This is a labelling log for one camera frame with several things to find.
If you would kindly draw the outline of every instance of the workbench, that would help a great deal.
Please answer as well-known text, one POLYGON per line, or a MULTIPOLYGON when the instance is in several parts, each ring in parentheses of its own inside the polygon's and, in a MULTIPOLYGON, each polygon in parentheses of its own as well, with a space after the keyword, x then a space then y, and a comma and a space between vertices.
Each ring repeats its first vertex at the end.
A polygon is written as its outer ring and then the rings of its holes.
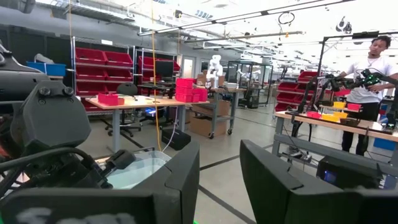
POLYGON ((232 134, 232 130, 234 128, 234 120, 235 120, 235 111, 236 108, 238 107, 238 96, 239 93, 243 93, 246 91, 246 89, 242 88, 211 88, 210 93, 215 93, 214 94, 214 103, 210 103, 207 105, 200 105, 201 107, 205 108, 211 108, 213 110, 213 114, 211 115, 211 133, 209 135, 210 139, 214 138, 214 132, 216 129, 216 123, 220 121, 227 121, 229 120, 229 129, 228 129, 228 134, 232 134), (220 94, 227 94, 231 93, 232 94, 232 106, 231 106, 231 115, 230 116, 223 116, 223 117, 217 117, 217 111, 218 111, 218 100, 220 99, 220 94))
POLYGON ((379 165, 380 170, 383 174, 387 174, 386 181, 384 184, 385 189, 395 189, 398 177, 398 132, 393 132, 392 134, 382 133, 381 124, 373 121, 362 120, 358 127, 346 126, 340 123, 324 121, 321 119, 314 119, 306 117, 306 114, 301 114, 300 116, 295 116, 295 121, 300 121, 308 124, 316 124, 319 126, 324 126, 333 129, 339 129, 342 131, 348 131, 356 134, 366 134, 366 128, 369 128, 368 136, 387 139, 396 142, 396 149, 392 155, 390 164, 385 162, 375 161, 370 158, 363 156, 358 156, 355 154, 350 154, 348 152, 342 151, 340 149, 334 149, 332 147, 323 146, 321 144, 309 142, 303 139, 288 136, 286 130, 284 130, 284 120, 292 119, 292 115, 286 114, 286 111, 276 112, 277 124, 275 129, 274 143, 272 146, 272 153, 277 156, 283 156, 279 153, 280 144, 287 144, 290 146, 298 147, 321 156, 330 156, 344 161, 351 162, 364 167, 375 168, 376 164, 379 165))
POLYGON ((167 97, 162 98, 149 98, 146 96, 136 96, 135 98, 132 96, 122 96, 124 98, 124 104, 119 106, 109 106, 98 102, 97 98, 86 99, 87 102, 94 104, 95 106, 103 109, 103 110, 112 110, 112 127, 113 127, 113 147, 111 150, 113 152, 117 152, 120 150, 120 112, 121 110, 128 110, 133 108, 146 108, 146 107, 154 107, 155 101, 156 106, 177 106, 178 107, 178 120, 182 121, 178 124, 178 129, 180 131, 185 130, 185 106, 192 104, 207 104, 206 102, 199 103, 184 103, 179 102, 175 98, 168 99, 167 97))

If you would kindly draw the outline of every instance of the yellow cable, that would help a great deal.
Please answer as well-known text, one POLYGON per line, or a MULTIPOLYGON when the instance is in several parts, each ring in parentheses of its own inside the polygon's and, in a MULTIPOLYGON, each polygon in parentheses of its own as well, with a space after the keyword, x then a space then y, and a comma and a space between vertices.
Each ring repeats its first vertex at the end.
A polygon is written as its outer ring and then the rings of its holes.
MULTIPOLYGON (((154 3, 153 0, 150 0, 150 11, 151 11, 151 18, 152 18, 152 25, 155 24, 154 20, 154 3)), ((152 60, 154 63, 154 85, 156 86, 156 62, 155 62, 155 33, 152 32, 152 60)), ((156 136, 157 136, 157 147, 159 151, 162 151, 160 146, 160 134, 159 134, 159 119, 157 118, 157 104, 156 104, 156 90, 154 90, 155 95, 155 119, 156 119, 156 136)))

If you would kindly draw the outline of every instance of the table leg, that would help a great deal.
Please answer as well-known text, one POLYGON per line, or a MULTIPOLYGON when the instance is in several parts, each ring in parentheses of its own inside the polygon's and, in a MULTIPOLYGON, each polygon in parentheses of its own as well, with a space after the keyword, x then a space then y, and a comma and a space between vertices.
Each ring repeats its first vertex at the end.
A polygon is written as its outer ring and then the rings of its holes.
MULTIPOLYGON (((275 134, 282 134, 284 120, 285 120, 284 118, 280 117, 277 118, 275 134)), ((278 156, 279 154, 279 146, 280 146, 279 141, 274 140, 274 144, 272 145, 272 153, 276 156, 278 156)))
POLYGON ((185 105, 178 106, 178 130, 185 131, 185 105))
POLYGON ((213 117, 211 118, 211 133, 209 138, 213 139, 214 138, 214 132, 216 131, 216 123, 217 123, 217 111, 218 111, 218 97, 219 94, 215 93, 214 94, 214 101, 215 101, 215 108, 213 109, 213 117))
POLYGON ((232 133, 232 129, 234 128, 234 122, 235 122, 235 111, 236 108, 238 107, 238 94, 233 93, 232 94, 232 108, 231 108, 231 117, 232 119, 229 121, 229 130, 228 134, 232 133))
MULTIPOLYGON (((396 149, 392 154, 390 165, 398 167, 398 142, 396 142, 396 149)), ((396 188, 396 185, 397 185, 397 177, 387 175, 386 182, 384 183, 384 189, 394 190, 396 188)))
POLYGON ((113 110, 112 115, 112 130, 113 130, 113 152, 118 152, 120 149, 120 110, 113 110))

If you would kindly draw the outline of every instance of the person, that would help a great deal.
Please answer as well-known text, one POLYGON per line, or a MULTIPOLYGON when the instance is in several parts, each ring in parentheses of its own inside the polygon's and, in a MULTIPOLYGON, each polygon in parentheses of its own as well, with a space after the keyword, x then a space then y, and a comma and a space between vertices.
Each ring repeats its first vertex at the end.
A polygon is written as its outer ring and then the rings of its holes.
MULTIPOLYGON (((380 56, 381 52, 388 49, 390 45, 391 38, 386 35, 373 39, 369 48, 368 57, 351 64, 348 69, 340 74, 340 77, 345 77, 353 73, 355 79, 358 75, 361 75, 364 69, 368 68, 370 72, 379 72, 383 75, 391 76, 391 78, 398 79, 398 67, 380 56)), ((369 86, 369 90, 363 87, 352 89, 351 93, 347 96, 347 103, 361 104, 362 112, 349 113, 349 117, 376 121, 379 114, 380 102, 383 98, 383 90, 394 87, 395 86, 390 83, 380 83, 369 86)), ((343 141, 341 143, 342 150, 349 152, 353 143, 353 136, 353 133, 347 131, 343 133, 343 141)), ((368 139, 365 139, 365 136, 360 134, 358 137, 358 144, 356 145, 356 154, 363 156, 367 148, 368 139)))

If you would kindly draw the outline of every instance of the gray wall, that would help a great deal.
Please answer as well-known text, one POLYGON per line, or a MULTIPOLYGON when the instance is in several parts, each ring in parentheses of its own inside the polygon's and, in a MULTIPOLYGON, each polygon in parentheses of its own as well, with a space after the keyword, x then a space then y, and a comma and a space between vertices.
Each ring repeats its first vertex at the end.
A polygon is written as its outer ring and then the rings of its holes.
MULTIPOLYGON (((4 25, 20 26, 29 29, 53 32, 56 34, 70 34, 69 21, 52 17, 50 9, 36 6, 30 14, 23 14, 17 10, 0 7, 0 23, 4 25)), ((145 48, 152 48, 152 37, 139 37, 137 30, 130 27, 109 24, 96 19, 72 15, 72 35, 92 39, 112 40, 115 43, 130 44, 145 48)), ((162 36, 155 37, 155 49, 170 53, 177 53, 177 40, 162 36)), ((180 54, 195 57, 195 76, 200 72, 202 59, 210 59, 219 54, 222 61, 236 60, 239 57, 235 51, 220 50, 193 50, 192 47, 182 44, 180 54)))

